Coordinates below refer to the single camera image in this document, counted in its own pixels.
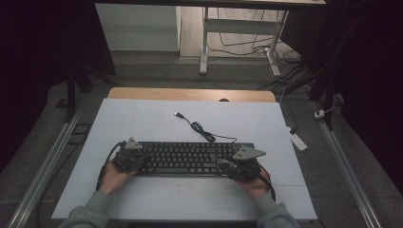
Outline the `white table cover sheet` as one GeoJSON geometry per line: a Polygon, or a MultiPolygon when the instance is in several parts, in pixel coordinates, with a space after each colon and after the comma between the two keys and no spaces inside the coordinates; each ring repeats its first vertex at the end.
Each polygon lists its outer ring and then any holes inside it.
{"type": "MultiPolygon", "coordinates": [[[[277,200],[295,219],[316,217],[289,131],[277,103],[106,99],[53,212],[57,219],[87,203],[111,148],[134,138],[152,142],[202,142],[197,121],[220,141],[252,143],[271,175],[277,200]]],[[[247,221],[257,217],[245,191],[227,178],[135,176],[114,195],[111,219],[148,221],[247,221]]]]}

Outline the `black computer keyboard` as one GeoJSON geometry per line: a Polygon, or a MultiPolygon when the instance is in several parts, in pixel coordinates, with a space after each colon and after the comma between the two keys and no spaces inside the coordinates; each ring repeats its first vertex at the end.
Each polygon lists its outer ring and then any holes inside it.
{"type": "Polygon", "coordinates": [[[145,152],[151,153],[150,167],[139,172],[142,176],[219,177],[217,164],[236,154],[249,142],[141,142],[145,152]]]}

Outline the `wooden table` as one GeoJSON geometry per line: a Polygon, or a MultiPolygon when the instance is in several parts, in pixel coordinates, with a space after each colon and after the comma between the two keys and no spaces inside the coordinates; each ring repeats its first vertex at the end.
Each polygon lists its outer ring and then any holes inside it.
{"type": "Polygon", "coordinates": [[[271,91],[147,87],[114,87],[109,91],[107,98],[209,102],[226,99],[229,102],[251,103],[274,103],[276,101],[275,95],[271,91]]]}

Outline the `person's right hand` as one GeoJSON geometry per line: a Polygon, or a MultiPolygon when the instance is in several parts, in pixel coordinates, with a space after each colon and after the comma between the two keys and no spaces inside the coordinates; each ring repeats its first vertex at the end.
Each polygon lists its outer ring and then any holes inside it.
{"type": "Polygon", "coordinates": [[[237,180],[237,184],[240,185],[248,193],[252,200],[256,200],[260,196],[269,192],[269,187],[264,181],[259,178],[251,180],[249,182],[242,182],[237,180]]]}

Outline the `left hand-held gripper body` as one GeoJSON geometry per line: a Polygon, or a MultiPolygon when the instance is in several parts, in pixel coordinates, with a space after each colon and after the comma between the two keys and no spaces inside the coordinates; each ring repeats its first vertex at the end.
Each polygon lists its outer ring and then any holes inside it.
{"type": "Polygon", "coordinates": [[[112,163],[125,173],[138,171],[142,169],[144,161],[149,161],[149,159],[143,158],[144,152],[143,146],[130,138],[127,142],[123,142],[112,163]]]}

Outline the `white power strip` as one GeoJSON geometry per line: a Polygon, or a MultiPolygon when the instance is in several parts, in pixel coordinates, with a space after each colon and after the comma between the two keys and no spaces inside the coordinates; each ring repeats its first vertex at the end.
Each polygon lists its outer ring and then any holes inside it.
{"type": "Polygon", "coordinates": [[[289,132],[289,137],[292,144],[297,148],[298,151],[304,151],[307,149],[306,143],[295,133],[291,127],[287,127],[289,132]]]}

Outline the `black stand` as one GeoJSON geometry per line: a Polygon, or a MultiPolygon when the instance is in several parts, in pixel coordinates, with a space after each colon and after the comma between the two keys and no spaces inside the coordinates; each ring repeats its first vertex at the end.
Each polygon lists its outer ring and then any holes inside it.
{"type": "Polygon", "coordinates": [[[85,93],[92,90],[92,83],[89,79],[90,73],[88,65],[78,63],[71,64],[67,71],[67,123],[72,119],[76,109],[75,86],[78,86],[85,93]]]}
{"type": "Polygon", "coordinates": [[[311,101],[318,101],[322,95],[325,95],[324,122],[329,130],[333,130],[332,110],[334,108],[334,76],[332,67],[325,64],[317,71],[317,79],[308,92],[311,101]]]}

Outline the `metal floor rail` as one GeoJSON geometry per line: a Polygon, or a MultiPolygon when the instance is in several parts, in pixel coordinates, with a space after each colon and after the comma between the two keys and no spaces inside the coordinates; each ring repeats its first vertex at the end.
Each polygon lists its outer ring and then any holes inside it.
{"type": "Polygon", "coordinates": [[[55,143],[48,151],[45,160],[41,164],[38,172],[30,183],[28,190],[18,204],[6,228],[24,228],[41,194],[45,191],[50,175],[58,162],[67,139],[71,135],[73,128],[77,124],[82,110],[78,108],[67,123],[63,125],[55,143]]]}
{"type": "Polygon", "coordinates": [[[360,185],[355,172],[350,165],[342,146],[333,130],[331,130],[324,121],[323,117],[317,117],[314,112],[314,118],[319,122],[322,132],[335,156],[340,171],[349,186],[350,192],[356,201],[356,205],[368,228],[382,228],[380,220],[366,194],[360,185]]]}

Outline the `white desk frame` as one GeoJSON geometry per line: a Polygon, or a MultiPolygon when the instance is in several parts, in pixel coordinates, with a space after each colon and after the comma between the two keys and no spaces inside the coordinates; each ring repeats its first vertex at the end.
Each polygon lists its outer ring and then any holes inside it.
{"type": "Polygon", "coordinates": [[[247,21],[236,19],[209,18],[209,8],[203,9],[202,15],[202,45],[200,75],[207,73],[207,37],[209,32],[214,33],[237,33],[237,34],[257,34],[272,35],[273,40],[270,47],[264,51],[269,62],[270,72],[273,76],[279,76],[280,71],[276,63],[274,53],[281,35],[288,11],[281,10],[277,21],[247,21]]]}

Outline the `white cabinet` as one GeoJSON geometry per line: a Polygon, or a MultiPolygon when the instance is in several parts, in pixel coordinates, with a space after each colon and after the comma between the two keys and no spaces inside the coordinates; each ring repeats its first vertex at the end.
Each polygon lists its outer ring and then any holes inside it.
{"type": "Polygon", "coordinates": [[[180,7],[104,3],[95,6],[110,50],[180,50],[180,7]]]}

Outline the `dark curtain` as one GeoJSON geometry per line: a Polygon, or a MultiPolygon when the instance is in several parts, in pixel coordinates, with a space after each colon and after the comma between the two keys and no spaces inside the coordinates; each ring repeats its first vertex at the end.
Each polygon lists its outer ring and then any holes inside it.
{"type": "MultiPolygon", "coordinates": [[[[341,113],[403,194],[403,0],[366,2],[333,73],[341,113]]],[[[291,11],[281,40],[317,70],[352,22],[346,9],[291,11]]]]}
{"type": "Polygon", "coordinates": [[[72,76],[115,67],[97,0],[0,0],[0,172],[41,115],[48,92],[72,76]]]}

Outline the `person's left hand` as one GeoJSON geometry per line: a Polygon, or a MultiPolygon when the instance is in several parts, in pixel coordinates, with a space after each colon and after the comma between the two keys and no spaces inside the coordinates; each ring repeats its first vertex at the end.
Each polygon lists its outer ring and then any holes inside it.
{"type": "Polygon", "coordinates": [[[99,191],[112,196],[117,190],[124,186],[126,181],[137,174],[137,171],[130,173],[121,172],[112,162],[106,165],[106,170],[101,181],[99,191]]]}

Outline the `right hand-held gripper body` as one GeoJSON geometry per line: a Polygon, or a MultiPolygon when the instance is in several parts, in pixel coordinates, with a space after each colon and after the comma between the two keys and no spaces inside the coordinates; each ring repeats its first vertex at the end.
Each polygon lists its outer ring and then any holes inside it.
{"type": "Polygon", "coordinates": [[[256,179],[260,173],[257,158],[265,155],[264,151],[243,145],[235,155],[227,158],[229,161],[229,166],[226,169],[228,178],[242,182],[256,179]]]}

